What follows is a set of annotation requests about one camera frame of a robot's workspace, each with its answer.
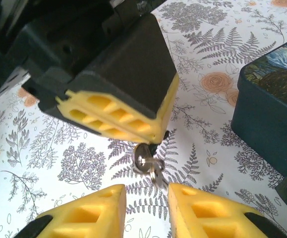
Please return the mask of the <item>plain silver key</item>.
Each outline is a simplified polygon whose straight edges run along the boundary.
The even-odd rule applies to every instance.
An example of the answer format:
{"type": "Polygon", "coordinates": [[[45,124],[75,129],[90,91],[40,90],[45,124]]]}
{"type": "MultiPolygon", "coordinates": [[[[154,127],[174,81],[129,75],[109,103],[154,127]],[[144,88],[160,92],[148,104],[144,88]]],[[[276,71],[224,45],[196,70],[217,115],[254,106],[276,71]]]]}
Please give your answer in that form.
{"type": "Polygon", "coordinates": [[[161,171],[154,170],[151,175],[151,180],[157,188],[168,190],[169,182],[165,179],[161,171]]]}

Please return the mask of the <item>starry night print box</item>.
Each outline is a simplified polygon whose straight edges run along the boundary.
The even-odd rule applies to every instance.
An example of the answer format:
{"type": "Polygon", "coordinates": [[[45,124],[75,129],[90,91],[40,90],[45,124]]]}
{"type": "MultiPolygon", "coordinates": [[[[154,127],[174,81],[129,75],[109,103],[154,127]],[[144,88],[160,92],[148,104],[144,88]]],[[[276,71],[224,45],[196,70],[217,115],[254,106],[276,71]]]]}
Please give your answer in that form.
{"type": "Polygon", "coordinates": [[[282,176],[287,176],[287,42],[246,64],[231,128],[282,176]]]}

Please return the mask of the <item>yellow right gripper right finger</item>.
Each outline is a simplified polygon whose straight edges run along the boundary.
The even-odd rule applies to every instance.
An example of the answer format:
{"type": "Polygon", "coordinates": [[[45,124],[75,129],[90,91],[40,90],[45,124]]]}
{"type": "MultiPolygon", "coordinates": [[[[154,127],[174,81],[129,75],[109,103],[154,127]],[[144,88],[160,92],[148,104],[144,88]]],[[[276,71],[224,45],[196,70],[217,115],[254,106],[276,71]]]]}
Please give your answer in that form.
{"type": "Polygon", "coordinates": [[[180,183],[168,186],[172,238],[287,238],[256,209],[180,183]]]}

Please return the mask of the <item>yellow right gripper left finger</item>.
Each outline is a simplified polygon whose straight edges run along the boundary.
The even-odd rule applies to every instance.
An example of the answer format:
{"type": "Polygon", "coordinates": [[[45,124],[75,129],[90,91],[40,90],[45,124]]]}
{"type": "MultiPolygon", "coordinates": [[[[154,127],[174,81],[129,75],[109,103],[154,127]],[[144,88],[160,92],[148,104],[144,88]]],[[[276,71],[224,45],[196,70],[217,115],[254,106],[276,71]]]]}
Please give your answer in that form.
{"type": "Polygon", "coordinates": [[[116,184],[40,214],[14,238],[123,238],[125,185],[116,184]]]}

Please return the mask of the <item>floral fern tablecloth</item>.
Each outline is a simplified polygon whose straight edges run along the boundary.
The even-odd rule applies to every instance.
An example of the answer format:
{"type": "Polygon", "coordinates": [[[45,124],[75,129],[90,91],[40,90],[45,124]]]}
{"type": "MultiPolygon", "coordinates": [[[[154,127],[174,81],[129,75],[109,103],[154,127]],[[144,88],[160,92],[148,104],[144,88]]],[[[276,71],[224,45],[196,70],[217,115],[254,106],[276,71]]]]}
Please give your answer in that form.
{"type": "MultiPolygon", "coordinates": [[[[287,235],[282,176],[230,127],[243,65],[287,42],[287,0],[162,0],[154,8],[179,74],[165,177],[258,209],[287,235]]],[[[0,238],[39,214],[123,183],[124,238],[172,238],[167,196],[131,170],[134,144],[50,117],[19,85],[0,97],[0,238]]]]}

